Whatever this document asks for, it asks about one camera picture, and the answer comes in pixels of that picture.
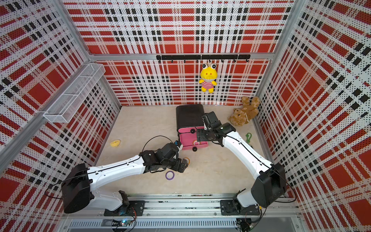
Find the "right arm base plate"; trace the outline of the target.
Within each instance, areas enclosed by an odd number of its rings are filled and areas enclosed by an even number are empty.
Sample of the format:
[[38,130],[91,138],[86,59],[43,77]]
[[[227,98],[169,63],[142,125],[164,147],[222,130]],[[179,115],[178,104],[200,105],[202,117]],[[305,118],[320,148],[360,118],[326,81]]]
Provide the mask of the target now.
[[223,216],[259,216],[260,210],[257,205],[249,207],[241,206],[235,200],[221,200],[220,201],[221,214]]

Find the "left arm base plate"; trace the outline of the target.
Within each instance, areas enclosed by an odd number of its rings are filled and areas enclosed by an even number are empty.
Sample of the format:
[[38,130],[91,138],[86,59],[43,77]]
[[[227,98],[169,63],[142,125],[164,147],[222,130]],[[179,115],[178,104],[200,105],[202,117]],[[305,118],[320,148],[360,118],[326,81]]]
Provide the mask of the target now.
[[118,216],[142,216],[145,208],[145,201],[129,201],[128,205],[122,205],[114,211],[105,209],[105,217],[118,217]]

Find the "black pink drawer cabinet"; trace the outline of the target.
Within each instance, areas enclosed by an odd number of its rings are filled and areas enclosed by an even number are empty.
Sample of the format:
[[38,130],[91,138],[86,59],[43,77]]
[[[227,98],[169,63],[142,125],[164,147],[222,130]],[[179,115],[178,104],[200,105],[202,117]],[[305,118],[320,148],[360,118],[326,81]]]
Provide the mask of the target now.
[[204,108],[201,104],[189,104],[176,107],[176,128],[182,150],[196,152],[208,147],[208,142],[198,142],[197,129],[203,129],[202,116]]

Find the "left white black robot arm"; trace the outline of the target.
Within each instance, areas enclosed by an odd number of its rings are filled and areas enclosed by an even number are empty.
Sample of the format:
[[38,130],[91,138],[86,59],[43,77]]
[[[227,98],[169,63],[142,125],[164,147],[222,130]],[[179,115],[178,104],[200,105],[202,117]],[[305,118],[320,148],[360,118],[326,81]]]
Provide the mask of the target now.
[[99,190],[111,182],[163,169],[183,173],[188,167],[186,159],[179,158],[180,142],[167,143],[157,150],[144,150],[140,154],[119,162],[87,167],[76,165],[61,184],[64,213],[76,213],[84,208],[104,208],[116,211],[124,205],[124,193],[105,193]]

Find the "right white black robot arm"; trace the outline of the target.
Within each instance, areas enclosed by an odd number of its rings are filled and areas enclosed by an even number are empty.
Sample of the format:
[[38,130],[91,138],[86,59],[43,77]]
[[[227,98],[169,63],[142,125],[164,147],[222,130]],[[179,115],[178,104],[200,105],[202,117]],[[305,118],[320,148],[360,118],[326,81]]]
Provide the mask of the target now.
[[260,205],[267,208],[286,192],[284,167],[273,164],[258,154],[229,123],[222,124],[214,112],[202,115],[203,129],[197,130],[197,141],[218,141],[229,149],[247,168],[255,182],[251,189],[236,195],[239,206]]

